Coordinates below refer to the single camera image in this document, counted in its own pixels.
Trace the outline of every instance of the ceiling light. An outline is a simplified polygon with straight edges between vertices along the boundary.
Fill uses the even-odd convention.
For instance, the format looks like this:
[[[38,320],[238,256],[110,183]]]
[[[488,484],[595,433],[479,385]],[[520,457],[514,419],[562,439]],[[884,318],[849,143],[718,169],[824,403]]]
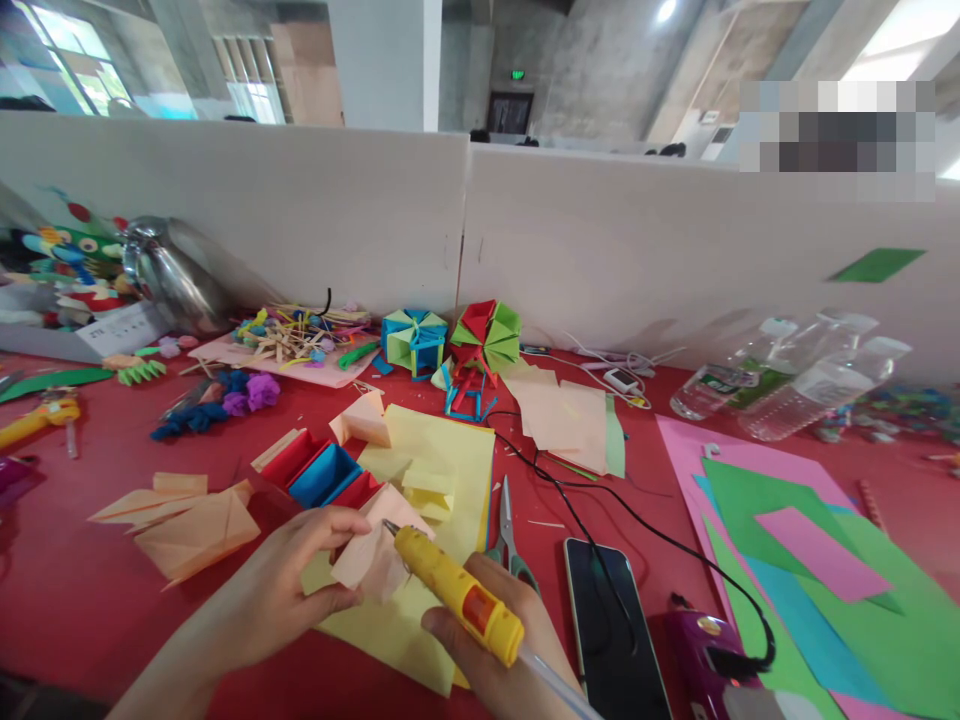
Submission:
[[[657,22],[666,22],[670,19],[670,16],[673,15],[673,11],[677,9],[677,0],[664,0],[663,5],[660,6],[660,11],[657,13]]]

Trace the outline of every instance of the yellow hot glue gun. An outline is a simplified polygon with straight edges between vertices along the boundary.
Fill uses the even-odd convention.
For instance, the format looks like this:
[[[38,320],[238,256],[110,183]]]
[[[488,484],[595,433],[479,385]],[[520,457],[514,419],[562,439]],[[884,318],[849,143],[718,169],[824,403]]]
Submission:
[[[523,623],[473,575],[413,526],[384,520],[393,545],[410,571],[457,616],[467,632],[504,666],[520,660],[582,720],[603,720],[582,693],[574,690],[544,660],[523,645]]]
[[[80,406],[77,404],[76,398],[65,396],[64,393],[56,393],[53,397],[45,397],[44,399],[45,402],[36,410],[0,429],[0,450],[36,432],[40,432],[48,425],[66,425],[67,452],[70,457],[76,457],[73,423],[80,417]]]
[[[446,605],[473,638],[505,667],[517,661],[523,623],[473,575],[412,525],[383,524],[393,533],[394,547],[410,571]]]

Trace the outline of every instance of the white divider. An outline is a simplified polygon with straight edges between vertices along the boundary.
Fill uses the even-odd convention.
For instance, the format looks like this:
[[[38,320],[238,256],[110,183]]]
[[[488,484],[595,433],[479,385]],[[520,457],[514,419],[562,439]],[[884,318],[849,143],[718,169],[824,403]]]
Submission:
[[[49,186],[107,218],[178,218],[251,305],[323,304],[331,286],[375,313],[451,310],[467,151],[454,135],[0,113],[0,183],[50,222],[78,227]]]
[[[842,178],[742,174],[667,158],[473,145],[458,303],[498,298],[523,340],[694,367],[781,314],[871,315],[915,350],[902,374],[956,381],[960,186],[934,203],[822,201]],[[882,284],[826,278],[878,247],[929,252]]]

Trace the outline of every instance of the water bottle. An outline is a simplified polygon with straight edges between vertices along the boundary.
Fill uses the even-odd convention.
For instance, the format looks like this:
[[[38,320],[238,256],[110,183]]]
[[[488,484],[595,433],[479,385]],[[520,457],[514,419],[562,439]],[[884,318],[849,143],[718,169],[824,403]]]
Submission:
[[[866,315],[824,308],[811,325],[784,340],[766,363],[755,358],[744,363],[744,369],[760,372],[760,383],[737,392],[729,407],[746,410],[827,355],[846,351],[849,357],[853,357],[860,337],[878,324]]]
[[[761,363],[776,351],[780,342],[797,329],[796,323],[768,318],[759,334],[732,355],[717,363],[708,363],[693,374],[670,398],[670,407],[680,417],[703,420],[727,404],[741,388],[755,387],[760,381],[756,369],[744,368],[750,358]]]
[[[757,440],[783,440],[875,388],[893,374],[894,360],[910,350],[897,340],[876,337],[852,359],[847,352],[829,355],[741,415],[740,427]]]

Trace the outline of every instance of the red table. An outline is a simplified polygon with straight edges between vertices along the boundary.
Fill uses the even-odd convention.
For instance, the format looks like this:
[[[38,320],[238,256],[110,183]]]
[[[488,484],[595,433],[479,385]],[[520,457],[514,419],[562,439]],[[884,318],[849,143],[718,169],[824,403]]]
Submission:
[[[589,382],[582,371],[550,358],[532,362],[555,369],[561,378]],[[166,581],[123,535],[124,526],[96,525],[85,519],[130,490],[149,487],[156,471],[207,473],[211,490],[226,487],[235,477],[252,477],[250,461],[287,430],[308,427],[330,437],[327,422],[357,397],[352,387],[330,390],[281,379],[283,395],[276,407],[231,419],[207,435],[183,437],[171,445],[156,443],[148,436],[158,416],[199,381],[195,373],[177,375],[187,363],[186,359],[172,361],[167,377],[134,388],[115,381],[84,387],[78,460],[67,458],[62,429],[49,429],[11,449],[12,454],[41,458],[42,481],[6,511],[0,525],[3,669],[94,699],[116,701],[166,638],[243,563],[257,542],[161,593]],[[4,373],[71,367],[22,356],[8,357],[3,365]],[[412,383],[402,369],[382,378],[373,378],[374,374],[374,368],[368,369],[362,379],[386,392],[385,404],[441,414],[442,395],[429,384]],[[648,383],[658,412],[670,414],[669,396],[687,375],[666,369]],[[517,409],[505,390],[498,395],[497,410]],[[34,403],[26,398],[0,406],[0,423],[9,423]],[[630,476],[630,481],[616,482],[617,491],[657,528],[696,547],[654,414],[627,408],[619,401],[617,409],[629,435]],[[499,432],[521,438],[519,418],[497,416],[494,422]],[[729,418],[707,424],[739,434]],[[532,453],[529,439],[520,447]],[[955,599],[960,598],[960,556],[951,550],[960,546],[960,524],[954,518],[954,509],[960,506],[960,483],[943,467],[922,459],[926,454],[949,452],[948,448],[915,441],[876,446],[860,438],[831,446],[806,435],[778,447],[819,460],[853,497],[856,481],[867,478],[894,540]],[[347,449],[356,456],[361,445],[351,443]],[[556,490],[507,452],[498,442],[494,479],[510,476],[517,546],[536,575],[547,609],[574,660],[561,541],[580,532]],[[558,478],[578,478],[547,462]],[[569,495],[595,540],[620,548],[629,557],[675,717],[690,718],[657,616],[667,611],[674,591],[702,610],[720,611],[703,565],[640,527],[605,494],[571,489]],[[264,536],[293,511],[292,505],[268,493],[259,493],[250,504]],[[529,520],[559,523],[565,529]],[[424,717],[486,716],[468,692],[454,688],[450,700],[444,700],[346,643],[308,632],[267,662],[227,678],[210,717],[370,717],[395,712],[397,707],[415,708]]]

